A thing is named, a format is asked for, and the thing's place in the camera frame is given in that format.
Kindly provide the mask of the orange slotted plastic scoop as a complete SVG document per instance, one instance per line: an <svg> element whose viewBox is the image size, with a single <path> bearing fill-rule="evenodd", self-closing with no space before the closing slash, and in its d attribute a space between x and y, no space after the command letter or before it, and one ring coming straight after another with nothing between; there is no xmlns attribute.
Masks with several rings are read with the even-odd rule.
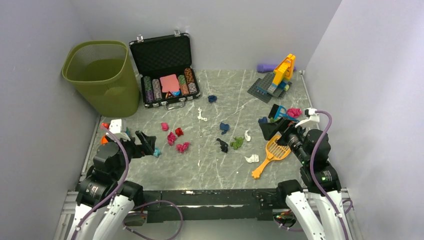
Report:
<svg viewBox="0 0 424 240"><path fill-rule="evenodd" d="M265 147L266 156L264 161L252 171L251 176L256 180L261 177L262 172L265 167L272 161L281 161L285 159L290 153L291 149L287 145L278 145L278 140L281 135L274 135L271 140L269 140Z"/></svg>

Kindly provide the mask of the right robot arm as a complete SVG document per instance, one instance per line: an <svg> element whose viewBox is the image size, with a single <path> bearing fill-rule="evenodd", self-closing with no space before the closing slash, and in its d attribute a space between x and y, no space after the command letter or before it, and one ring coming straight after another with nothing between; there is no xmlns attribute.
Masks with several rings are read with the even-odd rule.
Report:
<svg viewBox="0 0 424 240"><path fill-rule="evenodd" d="M278 183L276 203L289 208L309 240L350 240L342 198L342 187L329 161L331 145L328 130L303 127L289 119L260 123L263 137L278 146L289 147L301 163L300 175L307 190L297 180Z"/></svg>

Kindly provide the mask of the blue hand brush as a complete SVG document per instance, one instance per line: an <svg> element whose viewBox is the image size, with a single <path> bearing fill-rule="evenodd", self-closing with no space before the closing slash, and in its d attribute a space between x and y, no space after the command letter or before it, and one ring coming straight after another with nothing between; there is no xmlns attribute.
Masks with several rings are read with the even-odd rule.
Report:
<svg viewBox="0 0 424 240"><path fill-rule="evenodd" d="M272 108L271 108L271 110L268 114L268 118L274 119L274 120L278 120L280 118L286 118L286 119L289 119L289 120L294 121L294 122L299 122L298 119L288 115L285 107L283 107L282 105L277 105L277 104L273 104L273 106L272 106Z"/></svg>

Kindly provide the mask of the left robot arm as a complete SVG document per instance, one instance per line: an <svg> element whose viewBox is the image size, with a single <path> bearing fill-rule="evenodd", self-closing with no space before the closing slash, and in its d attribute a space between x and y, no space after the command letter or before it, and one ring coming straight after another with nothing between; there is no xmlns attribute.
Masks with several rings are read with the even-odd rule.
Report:
<svg viewBox="0 0 424 240"><path fill-rule="evenodd" d="M144 203L143 187L128 181L132 159L151 156L155 136L136 131L134 137L108 131L93 158L93 165L77 187L76 207L69 240L110 240L131 210Z"/></svg>

